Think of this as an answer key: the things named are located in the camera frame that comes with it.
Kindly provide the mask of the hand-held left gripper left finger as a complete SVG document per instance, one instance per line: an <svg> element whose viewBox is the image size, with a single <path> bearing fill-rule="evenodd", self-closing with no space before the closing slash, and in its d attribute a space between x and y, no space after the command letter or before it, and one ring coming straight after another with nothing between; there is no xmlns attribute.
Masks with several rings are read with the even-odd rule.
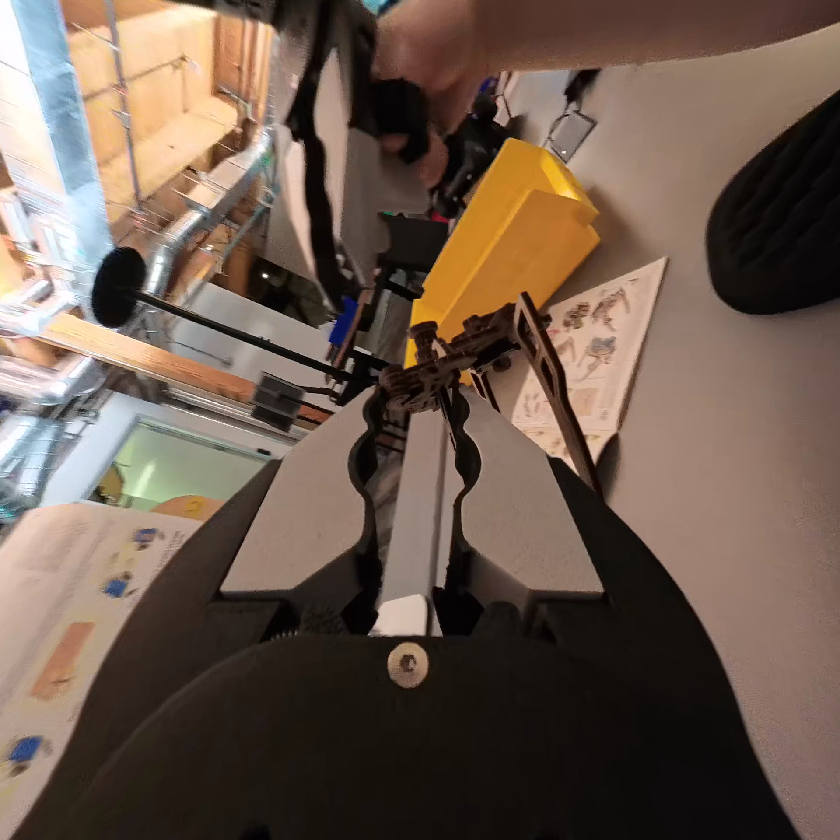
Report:
<svg viewBox="0 0 840 840"><path fill-rule="evenodd" d="M228 600L371 613L382 586L375 504L384 395L369 387L281 460L220 586Z"/></svg>

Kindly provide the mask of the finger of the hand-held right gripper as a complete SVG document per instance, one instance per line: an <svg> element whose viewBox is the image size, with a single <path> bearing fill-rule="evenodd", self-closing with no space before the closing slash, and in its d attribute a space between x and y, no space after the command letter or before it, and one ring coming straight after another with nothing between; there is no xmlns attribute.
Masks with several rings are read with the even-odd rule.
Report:
<svg viewBox="0 0 840 840"><path fill-rule="evenodd" d="M382 215L424 214L428 191L411 165L350 126L350 63L342 53L332 47L327 58L327 195L333 238L360 287L369 287L390 244Z"/></svg>
<svg viewBox="0 0 840 840"><path fill-rule="evenodd" d="M278 195L270 211L270 260L310 280L323 306L341 314L344 278L325 185L326 152L314 121L320 70L308 66L306 43L272 38L270 117Z"/></svg>

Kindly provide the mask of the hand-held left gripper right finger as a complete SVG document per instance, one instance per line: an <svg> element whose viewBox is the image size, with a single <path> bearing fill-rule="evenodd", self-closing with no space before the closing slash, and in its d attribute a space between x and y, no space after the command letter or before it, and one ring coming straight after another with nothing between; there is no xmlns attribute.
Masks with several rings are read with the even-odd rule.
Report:
<svg viewBox="0 0 840 840"><path fill-rule="evenodd" d="M549 457L465 387L453 398L454 502L445 588L523 618L546 601L599 599L595 570Z"/></svg>

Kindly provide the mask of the wooden gear model assembly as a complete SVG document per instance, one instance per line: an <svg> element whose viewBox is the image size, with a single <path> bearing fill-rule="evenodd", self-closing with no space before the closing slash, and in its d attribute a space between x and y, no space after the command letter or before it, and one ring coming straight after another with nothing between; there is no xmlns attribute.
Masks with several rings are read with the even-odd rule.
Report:
<svg viewBox="0 0 840 840"><path fill-rule="evenodd" d="M498 411L487 370L520 352L542 387L574 469L602 497L593 456L571 406L564 368L547 332L549 323L550 317L541 315L523 291L514 303L484 316L469 317L463 331L450 341L438 336L434 321L413 325L408 335L415 343L416 363L408 368L393 364L380 374L387 408L410 414L436 411L466 372L479 396Z"/></svg>

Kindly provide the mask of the person's right forearm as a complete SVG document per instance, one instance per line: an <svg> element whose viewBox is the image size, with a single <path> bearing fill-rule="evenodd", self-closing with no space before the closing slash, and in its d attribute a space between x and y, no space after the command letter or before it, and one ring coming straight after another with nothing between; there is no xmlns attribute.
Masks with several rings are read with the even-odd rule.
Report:
<svg viewBox="0 0 840 840"><path fill-rule="evenodd" d="M738 53L838 24L838 1L473 2L488 69L594 69Z"/></svg>

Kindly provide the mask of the person's right hand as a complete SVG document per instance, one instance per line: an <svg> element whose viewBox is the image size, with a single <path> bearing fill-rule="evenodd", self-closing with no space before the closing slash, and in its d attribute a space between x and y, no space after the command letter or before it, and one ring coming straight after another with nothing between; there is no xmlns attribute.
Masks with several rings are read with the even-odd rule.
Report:
<svg viewBox="0 0 840 840"><path fill-rule="evenodd" d="M427 189L444 177L448 137L492 75L495 2L405 1L377 19L374 73L417 85L427 102L427 152L414 171Z"/></svg>

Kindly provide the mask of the silver air ducts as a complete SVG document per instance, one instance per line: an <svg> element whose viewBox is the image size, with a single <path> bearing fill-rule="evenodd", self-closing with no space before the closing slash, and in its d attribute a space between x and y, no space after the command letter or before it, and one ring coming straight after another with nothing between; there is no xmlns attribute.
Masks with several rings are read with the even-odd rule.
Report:
<svg viewBox="0 0 840 840"><path fill-rule="evenodd" d="M188 302L267 198L259 124L270 33L174 2L2 2L2 472L50 459L63 417L113 368L36 337L60 314L100 325L91 293L116 247L150 293ZM172 318L114 332L173 352Z"/></svg>

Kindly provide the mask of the grey sign panel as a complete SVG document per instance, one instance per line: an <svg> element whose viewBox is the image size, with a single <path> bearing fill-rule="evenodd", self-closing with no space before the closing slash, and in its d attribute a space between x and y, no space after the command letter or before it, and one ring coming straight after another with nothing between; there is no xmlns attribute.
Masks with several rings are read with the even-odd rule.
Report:
<svg viewBox="0 0 840 840"><path fill-rule="evenodd" d="M250 415L257 421L287 433L295 425L305 391L273 374L263 372L251 399Z"/></svg>

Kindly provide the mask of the blue storage bin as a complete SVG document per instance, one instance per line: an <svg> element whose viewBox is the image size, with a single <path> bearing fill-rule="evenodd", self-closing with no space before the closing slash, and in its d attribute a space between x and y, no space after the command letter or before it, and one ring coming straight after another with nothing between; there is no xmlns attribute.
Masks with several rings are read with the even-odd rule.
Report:
<svg viewBox="0 0 840 840"><path fill-rule="evenodd" d="M336 316L329 333L329 343L335 348L339 348L347 339L358 313L358 302L352 297L342 296L342 304L343 310Z"/></svg>

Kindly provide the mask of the yellow plastic bin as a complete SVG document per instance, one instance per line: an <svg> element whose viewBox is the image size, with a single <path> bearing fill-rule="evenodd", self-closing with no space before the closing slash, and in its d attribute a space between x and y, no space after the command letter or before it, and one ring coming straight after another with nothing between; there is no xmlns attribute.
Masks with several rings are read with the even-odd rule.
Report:
<svg viewBox="0 0 840 840"><path fill-rule="evenodd" d="M428 273L411 326L434 321L437 336L450 341L468 317L523 291L542 307L599 245L598 214L559 158L508 139Z"/></svg>

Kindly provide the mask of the black light stand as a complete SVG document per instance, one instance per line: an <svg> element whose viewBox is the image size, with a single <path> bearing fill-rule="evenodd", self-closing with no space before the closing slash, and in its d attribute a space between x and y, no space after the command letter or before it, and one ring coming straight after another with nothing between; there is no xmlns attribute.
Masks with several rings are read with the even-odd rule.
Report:
<svg viewBox="0 0 840 840"><path fill-rule="evenodd" d="M338 357L331 362L317 360L267 338L208 318L146 291L146 273L146 264L134 248L114 248L102 261L91 293L93 314L102 326L109 329L124 327L142 308L173 316L175 319L189 322L237 343L317 372L328 382L338 383L343 387L339 391L340 405L349 401L347 392L355 396L364 386L376 384L387 366L384 360L352 349L349 360L352 367L348 370L345 367L348 361L339 361Z"/></svg>

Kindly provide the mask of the illustrated instruction booklet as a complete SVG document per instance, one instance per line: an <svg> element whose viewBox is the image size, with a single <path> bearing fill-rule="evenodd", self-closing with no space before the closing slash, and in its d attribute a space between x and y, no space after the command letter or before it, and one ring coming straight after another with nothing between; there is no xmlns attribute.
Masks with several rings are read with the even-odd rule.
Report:
<svg viewBox="0 0 840 840"><path fill-rule="evenodd" d="M662 257L548 310L547 334L594 462L620 429L668 263Z"/></svg>

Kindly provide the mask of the printed instruction sheet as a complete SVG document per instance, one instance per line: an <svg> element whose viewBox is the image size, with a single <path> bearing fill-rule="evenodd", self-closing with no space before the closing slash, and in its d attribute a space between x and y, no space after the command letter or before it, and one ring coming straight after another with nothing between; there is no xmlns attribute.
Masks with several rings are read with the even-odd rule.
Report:
<svg viewBox="0 0 840 840"><path fill-rule="evenodd" d="M27 512L1 552L1 838L56 771L141 596L202 523L74 502Z"/></svg>

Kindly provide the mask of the black cushion pad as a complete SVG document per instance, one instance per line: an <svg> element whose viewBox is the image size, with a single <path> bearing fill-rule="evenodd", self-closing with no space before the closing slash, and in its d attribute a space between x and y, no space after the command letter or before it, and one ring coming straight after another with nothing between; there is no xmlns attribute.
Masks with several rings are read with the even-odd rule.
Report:
<svg viewBox="0 0 840 840"><path fill-rule="evenodd" d="M839 93L735 174L706 230L710 283L730 309L793 312L839 297Z"/></svg>

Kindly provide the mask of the wooden post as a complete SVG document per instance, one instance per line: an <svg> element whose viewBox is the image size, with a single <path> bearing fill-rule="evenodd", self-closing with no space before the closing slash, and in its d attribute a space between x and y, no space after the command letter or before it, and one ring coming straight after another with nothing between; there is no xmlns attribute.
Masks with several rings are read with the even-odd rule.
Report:
<svg viewBox="0 0 840 840"><path fill-rule="evenodd" d="M255 406L255 383L69 313L57 316L36 339L124 370L147 375L158 382L239 404L248 410Z"/></svg>

